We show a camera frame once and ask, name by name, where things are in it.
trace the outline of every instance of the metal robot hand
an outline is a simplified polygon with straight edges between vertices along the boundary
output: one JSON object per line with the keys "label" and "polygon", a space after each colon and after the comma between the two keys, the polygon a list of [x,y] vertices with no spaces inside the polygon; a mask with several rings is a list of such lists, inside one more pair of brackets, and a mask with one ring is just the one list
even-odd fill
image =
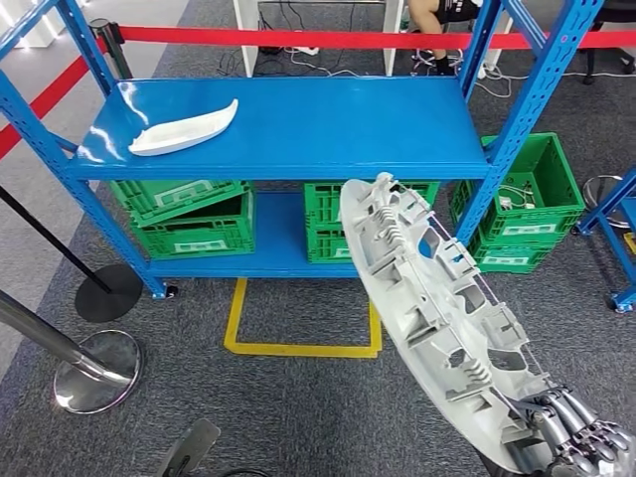
{"label": "metal robot hand", "polygon": [[636,436],[604,421],[572,390],[562,386],[514,405],[542,433],[555,461],[549,477],[631,477],[636,463]]}

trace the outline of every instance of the shelf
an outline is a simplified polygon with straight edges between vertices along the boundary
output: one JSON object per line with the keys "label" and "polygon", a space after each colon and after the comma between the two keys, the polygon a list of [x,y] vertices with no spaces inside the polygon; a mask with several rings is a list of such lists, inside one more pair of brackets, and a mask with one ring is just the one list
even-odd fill
{"label": "shelf", "polygon": [[309,263],[303,197],[293,192],[257,196],[256,252],[205,258],[152,260],[150,271],[164,278],[238,276],[259,278],[357,277],[351,263]]}
{"label": "shelf", "polygon": [[[140,79],[110,94],[66,170],[76,179],[476,179],[490,168],[448,77]],[[238,99],[223,133],[139,157],[149,125]]]}
{"label": "shelf", "polygon": [[632,232],[636,232],[636,197],[625,197],[619,204]]}

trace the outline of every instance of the red rope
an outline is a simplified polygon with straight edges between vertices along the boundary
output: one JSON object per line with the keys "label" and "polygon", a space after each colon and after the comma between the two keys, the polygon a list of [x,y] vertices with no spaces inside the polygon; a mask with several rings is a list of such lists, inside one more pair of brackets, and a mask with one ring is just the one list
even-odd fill
{"label": "red rope", "polygon": [[[374,33],[374,32],[290,32],[278,30],[236,30],[220,28],[120,27],[121,35],[134,42],[180,43],[217,46],[319,47],[333,49],[399,50],[465,49],[470,42],[468,33],[441,35]],[[582,48],[616,48],[636,46],[636,31],[589,32]],[[490,48],[524,50],[530,48],[521,33],[493,35]]]}
{"label": "red rope", "polygon": [[[470,34],[447,33],[442,35],[405,33],[349,33],[349,32],[289,32],[253,31],[212,28],[171,27],[121,27],[126,40],[137,42],[180,43],[193,45],[223,46],[268,46],[268,47],[320,47],[333,49],[381,49],[396,48],[411,50],[465,49],[470,42]],[[105,51],[102,42],[100,49]],[[636,31],[590,32],[583,38],[582,48],[616,48],[636,46]],[[490,48],[502,50],[523,50],[529,48],[521,34],[496,34]],[[88,67],[82,57],[78,57],[60,76],[47,86],[31,103],[40,119],[47,115],[66,93],[81,80]],[[0,159],[20,142],[20,136],[8,124],[0,131]]]}
{"label": "red rope", "polygon": [[[106,51],[103,42],[97,44],[102,53]],[[29,105],[33,112],[39,119],[48,114],[56,104],[61,101],[63,97],[70,91],[78,81],[88,71],[88,66],[82,57],[77,57],[72,63],[66,67],[60,76],[54,79],[53,82],[45,87]],[[0,159],[13,149],[22,139],[20,135],[11,124],[8,124],[0,131]]]}

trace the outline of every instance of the stanchion base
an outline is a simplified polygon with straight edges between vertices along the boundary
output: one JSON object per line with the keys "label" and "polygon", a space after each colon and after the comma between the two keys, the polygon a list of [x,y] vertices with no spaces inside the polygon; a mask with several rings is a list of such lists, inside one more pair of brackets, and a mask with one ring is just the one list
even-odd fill
{"label": "stanchion base", "polygon": [[62,363],[56,373],[54,391],[57,403],[69,412],[95,414],[113,407],[130,395],[141,374],[141,350],[128,333],[100,331],[79,345],[109,371],[130,378],[131,381],[126,385],[97,381],[69,363]]}
{"label": "stanchion base", "polygon": [[106,323],[124,316],[139,301],[143,289],[141,279],[125,263],[104,266],[95,274],[112,291],[106,293],[90,278],[79,286],[75,295],[75,309],[91,323]]}
{"label": "stanchion base", "polygon": [[[609,175],[601,175],[588,179],[581,188],[582,199],[585,201],[587,209],[591,211],[598,206],[607,194],[612,192],[614,186],[622,180],[622,178],[620,176]],[[617,211],[613,211],[607,216],[607,221],[613,227],[618,229],[629,229],[629,225],[625,222],[622,214]]]}

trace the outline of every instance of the yellow tape rectangle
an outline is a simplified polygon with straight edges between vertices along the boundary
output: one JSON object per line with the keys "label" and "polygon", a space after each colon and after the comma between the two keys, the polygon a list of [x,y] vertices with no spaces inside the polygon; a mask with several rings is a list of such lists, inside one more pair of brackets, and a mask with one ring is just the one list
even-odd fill
{"label": "yellow tape rectangle", "polygon": [[247,278],[238,278],[227,320],[223,346],[238,355],[303,356],[312,358],[377,358],[382,351],[382,328],[369,303],[369,346],[290,345],[284,343],[237,343],[238,325],[247,288]]}

